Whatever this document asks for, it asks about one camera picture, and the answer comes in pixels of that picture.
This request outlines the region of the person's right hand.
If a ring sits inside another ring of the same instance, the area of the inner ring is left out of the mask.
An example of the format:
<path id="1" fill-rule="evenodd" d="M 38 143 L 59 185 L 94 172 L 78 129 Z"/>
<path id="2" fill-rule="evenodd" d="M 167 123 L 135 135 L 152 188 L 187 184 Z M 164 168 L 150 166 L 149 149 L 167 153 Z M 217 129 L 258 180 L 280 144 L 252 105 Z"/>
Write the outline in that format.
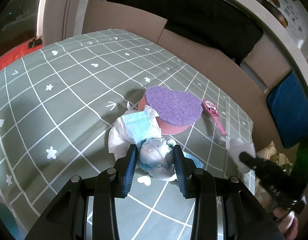
<path id="1" fill-rule="evenodd" d="M 294 211 L 276 207 L 270 211 L 276 226 L 286 240 L 294 240 L 298 235 L 298 218 Z"/>

